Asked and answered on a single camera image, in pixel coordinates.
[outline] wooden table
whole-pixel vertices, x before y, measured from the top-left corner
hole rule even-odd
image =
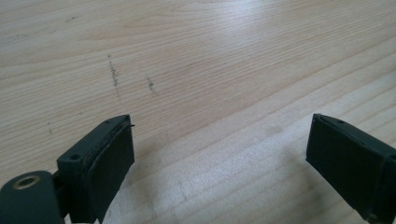
[[[312,114],[396,147],[394,0],[2,0],[0,51],[1,185],[131,114],[105,223],[364,223]]]

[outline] stain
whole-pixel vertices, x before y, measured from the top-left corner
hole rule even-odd
[[[119,80],[118,80],[119,71],[117,71],[113,62],[111,62],[110,60],[108,60],[108,66],[110,67],[111,77],[113,78],[113,85],[116,88],[117,97],[120,100],[120,94],[119,94],[119,88],[118,88],[118,86],[119,86]]]
[[[72,18],[69,18],[69,19],[65,20],[65,22],[70,22],[70,21],[73,21],[73,20],[75,20],[77,18],[79,18],[79,16],[74,16]]]
[[[158,96],[158,93],[154,89],[154,82],[151,81],[149,77],[147,77],[148,80],[148,89],[151,91],[152,96]]]

